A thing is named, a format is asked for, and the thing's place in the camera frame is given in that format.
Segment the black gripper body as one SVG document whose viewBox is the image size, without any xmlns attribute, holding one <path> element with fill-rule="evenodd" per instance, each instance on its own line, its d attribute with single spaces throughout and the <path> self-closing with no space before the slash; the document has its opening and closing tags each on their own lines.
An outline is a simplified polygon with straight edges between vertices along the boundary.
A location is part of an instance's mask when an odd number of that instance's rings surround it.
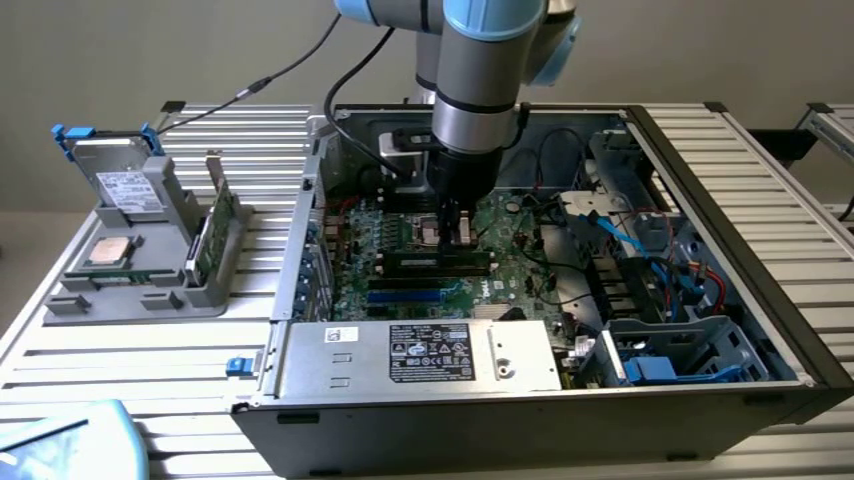
<svg viewBox="0 0 854 480">
<path fill-rule="evenodd" d="M 435 154 L 435 193 L 444 207 L 474 205 L 494 189 L 502 163 L 502 149 L 483 154 L 441 150 Z"/>
</svg>

